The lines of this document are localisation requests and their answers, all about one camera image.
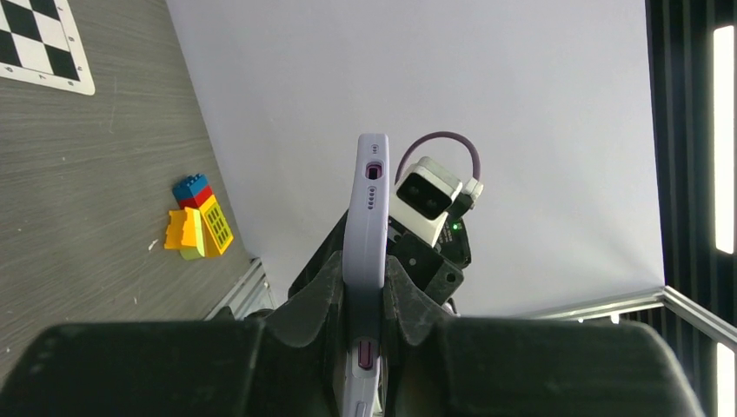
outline black camera face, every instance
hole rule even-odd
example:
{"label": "black camera face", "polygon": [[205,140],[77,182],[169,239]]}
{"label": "black camera face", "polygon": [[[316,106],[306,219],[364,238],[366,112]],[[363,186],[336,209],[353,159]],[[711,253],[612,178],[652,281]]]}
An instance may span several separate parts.
{"label": "black camera face", "polygon": [[436,219],[453,202],[445,193],[415,172],[407,175],[407,179],[396,190],[396,196],[429,220]]}

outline blue toy block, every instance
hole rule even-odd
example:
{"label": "blue toy block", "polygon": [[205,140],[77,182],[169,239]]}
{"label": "blue toy block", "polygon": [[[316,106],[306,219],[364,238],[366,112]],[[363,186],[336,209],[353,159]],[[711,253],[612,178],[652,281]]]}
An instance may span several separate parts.
{"label": "blue toy block", "polygon": [[208,186],[207,177],[204,174],[190,175],[181,180],[171,192],[178,202],[195,198],[205,187]]}

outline white backdrop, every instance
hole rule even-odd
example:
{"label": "white backdrop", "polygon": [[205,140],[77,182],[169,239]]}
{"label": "white backdrop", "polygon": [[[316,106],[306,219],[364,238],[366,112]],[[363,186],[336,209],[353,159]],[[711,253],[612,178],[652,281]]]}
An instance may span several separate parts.
{"label": "white backdrop", "polygon": [[[435,130],[479,148],[462,313],[663,285],[641,0],[169,8],[238,229],[278,300],[347,207],[362,132],[389,135],[393,168]],[[470,175],[461,145],[415,154]]]}

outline chessboard border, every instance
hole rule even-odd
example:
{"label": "chessboard border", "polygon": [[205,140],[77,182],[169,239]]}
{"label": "chessboard border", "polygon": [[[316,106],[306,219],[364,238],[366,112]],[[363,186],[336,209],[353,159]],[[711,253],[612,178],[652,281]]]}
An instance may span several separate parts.
{"label": "chessboard border", "polygon": [[92,80],[90,66],[87,64],[87,56],[84,53],[82,39],[79,36],[79,30],[76,28],[69,2],[67,0],[53,1],[79,81],[7,63],[0,63],[0,73],[2,73],[0,77],[92,96],[95,94],[95,82]]}

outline red toy block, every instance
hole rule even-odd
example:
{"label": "red toy block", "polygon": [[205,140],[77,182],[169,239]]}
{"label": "red toy block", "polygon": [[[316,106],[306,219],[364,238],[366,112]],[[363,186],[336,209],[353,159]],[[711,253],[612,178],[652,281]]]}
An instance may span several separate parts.
{"label": "red toy block", "polygon": [[178,201],[179,209],[184,210],[185,207],[199,209],[200,206],[202,206],[203,203],[206,202],[207,199],[210,198],[211,195],[212,195],[212,189],[208,185],[202,191],[200,191],[199,194],[195,195],[195,198],[186,198],[184,200]]}

